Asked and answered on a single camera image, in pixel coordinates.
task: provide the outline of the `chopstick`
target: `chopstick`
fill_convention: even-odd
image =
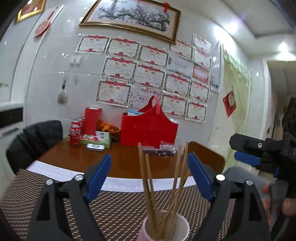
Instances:
[[[138,144],[138,149],[139,149],[139,158],[140,158],[140,168],[141,168],[141,176],[142,176],[142,181],[143,181],[143,188],[144,188],[144,197],[145,197],[145,204],[146,204],[146,209],[147,209],[147,216],[148,220],[150,222],[151,230],[152,230],[152,238],[154,240],[157,240],[156,237],[156,230],[157,230],[157,224],[154,222],[153,218],[153,207],[150,199],[150,192],[149,192],[149,187],[147,183],[147,177],[146,177],[146,165],[144,163],[144,154],[142,151],[142,145],[141,143]]]
[[[167,217],[164,222],[164,225],[163,225],[163,235],[164,235],[164,238],[165,240],[167,240],[168,238],[168,235],[170,234],[170,228],[171,228],[171,223],[175,220],[175,216],[176,216],[176,213],[177,213],[177,210],[178,210],[178,207],[180,205],[180,197],[181,197],[181,193],[183,191],[183,187],[185,185],[185,182],[188,178],[188,172],[190,174],[190,171],[188,170],[188,167],[187,167],[187,154],[188,154],[188,142],[186,142],[186,146],[185,146],[185,151],[184,151],[184,157],[183,157],[183,164],[182,164],[182,172],[181,172],[181,178],[180,178],[180,183],[179,183],[179,187],[178,187],[178,190],[177,190],[177,194],[175,196],[175,202],[173,205],[173,210],[172,210],[172,213],[168,213],[167,211]]]
[[[151,175],[151,169],[150,169],[150,162],[149,162],[149,156],[148,154],[145,154],[145,160],[146,160],[146,168],[147,168],[147,173],[148,173],[148,178],[149,178],[149,185],[150,185],[150,197],[152,198],[152,218],[153,221],[155,222],[155,233],[156,233],[156,238],[159,239],[159,230],[158,230],[158,213],[157,213],[157,205],[156,205],[156,200],[154,196],[154,189],[153,189],[153,183],[152,183],[152,175]]]
[[[172,204],[172,201],[174,199],[175,196],[175,192],[176,192],[176,186],[177,186],[177,181],[178,181],[178,173],[179,173],[179,167],[180,167],[180,159],[181,159],[181,150],[182,150],[182,146],[179,145],[178,146],[178,154],[177,154],[177,163],[176,163],[176,169],[175,169],[175,176],[174,176],[174,183],[173,183],[173,188],[172,188],[172,195],[170,197],[170,204]]]

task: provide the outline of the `blue gripper pad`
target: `blue gripper pad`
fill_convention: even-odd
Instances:
[[[234,158],[238,161],[242,161],[244,163],[248,163],[254,167],[257,167],[261,164],[261,160],[260,158],[256,157],[256,156],[252,156],[240,151],[235,152],[234,154]]]
[[[92,176],[88,184],[88,192],[85,197],[88,203],[97,198],[102,186],[106,180],[106,177],[111,169],[112,158],[111,155],[107,154],[102,160],[96,173]]]
[[[188,154],[187,163],[202,197],[212,202],[215,198],[212,191],[215,172],[210,166],[204,165],[193,152]]]

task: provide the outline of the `framed painting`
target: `framed painting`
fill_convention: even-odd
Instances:
[[[80,26],[109,26],[176,43],[181,12],[153,0],[97,0]]]
[[[28,3],[19,11],[16,17],[16,23],[32,17],[36,14],[43,13],[46,0],[29,0]]]

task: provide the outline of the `ink painting of tree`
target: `ink painting of tree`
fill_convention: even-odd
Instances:
[[[180,15],[152,0],[98,0],[80,25],[126,28],[175,43]]]

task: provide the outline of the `human hand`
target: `human hand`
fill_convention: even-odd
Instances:
[[[266,184],[263,187],[262,192],[266,195],[269,194],[269,184]],[[264,206],[264,209],[267,214],[267,221],[268,221],[269,228],[272,227],[272,217],[270,215],[270,205],[271,205],[270,197],[265,198],[263,200],[263,206]],[[286,198],[282,204],[281,209],[282,209],[283,214],[286,216],[296,215],[296,199]]]

